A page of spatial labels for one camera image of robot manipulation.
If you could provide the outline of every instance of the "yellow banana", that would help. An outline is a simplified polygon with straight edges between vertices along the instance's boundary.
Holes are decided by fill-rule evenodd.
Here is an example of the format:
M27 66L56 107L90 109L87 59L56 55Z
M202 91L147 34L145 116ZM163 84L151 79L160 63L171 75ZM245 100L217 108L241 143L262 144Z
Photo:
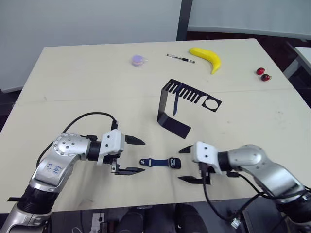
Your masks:
M193 48L189 49L189 52L194 56L201 57L201 58L211 62L213 65L213 70L212 70L211 74L215 73L216 70L218 70L220 68L220 65L221 65L220 58L214 52L209 51L209 50L205 50L202 48L198 48L198 47L193 47Z

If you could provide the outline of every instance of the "black comb-shaped bracket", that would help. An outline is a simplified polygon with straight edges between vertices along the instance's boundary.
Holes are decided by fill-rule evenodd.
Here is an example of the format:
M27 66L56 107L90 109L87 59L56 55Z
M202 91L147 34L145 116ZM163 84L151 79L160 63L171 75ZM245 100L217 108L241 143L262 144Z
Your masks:
M219 108L220 104L222 103L220 100L216 99L215 97L200 91L198 89L195 89L191 86L188 86L184 83L181 83L177 80L171 79L168 81L167 84L162 88L161 90L161 97L160 97L160 104L159 104L159 110L157 114L157 121L158 123L168 131L171 131L172 133L182 137L186 138L191 127L188 125L185 125L171 117L169 117L165 113L165 107L167 102L167 96L168 93L172 93L175 95L175 101L174 101L174 109L173 109L173 116L177 113L177 106L178 106L178 99L183 98L190 102L197 103L201 97L206 96L206 100L214 100L217 103L216 108L209 108L206 106L205 101L201 105L202 107L205 107L213 112L216 112Z

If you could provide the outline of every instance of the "purple object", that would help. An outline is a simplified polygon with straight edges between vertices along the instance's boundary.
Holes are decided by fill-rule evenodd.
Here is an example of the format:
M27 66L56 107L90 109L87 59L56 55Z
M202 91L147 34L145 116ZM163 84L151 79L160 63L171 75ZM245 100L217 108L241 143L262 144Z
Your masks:
M144 58L142 56L135 55L132 57L132 64L135 67L141 66L144 64Z

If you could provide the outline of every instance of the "white table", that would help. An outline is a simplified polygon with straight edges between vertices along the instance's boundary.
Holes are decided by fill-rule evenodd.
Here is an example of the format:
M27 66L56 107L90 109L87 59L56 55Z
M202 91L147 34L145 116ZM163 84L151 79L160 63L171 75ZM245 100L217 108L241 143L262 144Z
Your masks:
M188 53L193 47L216 52L222 67L213 75L210 64ZM195 64L166 56L195 60ZM148 59L133 67L130 58ZM272 75L262 82L255 74L265 67ZM176 79L220 99L216 113L180 100L174 117L192 127L186 139L156 121L161 88ZM169 95L168 113L173 111ZM254 39L160 42L119 45L47 47L42 51L1 134L0 212L9 212L8 197L22 195L42 150L77 116L90 111L111 113L124 134L145 146L126 145L121 167L138 166L141 158L178 157L182 168L143 167L132 176L110 174L110 166L78 162L53 210L67 211L205 200L201 185L177 177L199 177L197 164L177 152L198 140L229 150L244 144L265 149L271 160L288 168L310 186L311 112L300 95ZM110 119L88 116L69 132L109 131ZM213 175L212 200L254 195L242 179Z
M284 75L289 79L301 66L311 75L311 48L295 47L298 56L284 70Z

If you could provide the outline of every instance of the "blue watch band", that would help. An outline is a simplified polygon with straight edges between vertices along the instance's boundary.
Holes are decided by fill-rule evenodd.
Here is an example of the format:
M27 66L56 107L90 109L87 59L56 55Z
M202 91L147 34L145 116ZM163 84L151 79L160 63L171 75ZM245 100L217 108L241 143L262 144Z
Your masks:
M168 159L141 159L139 163L144 166L169 166Z
M169 158L169 159L141 159L139 161L140 165L143 166L168 166L170 168L174 169L180 169L181 168L181 162L178 158Z

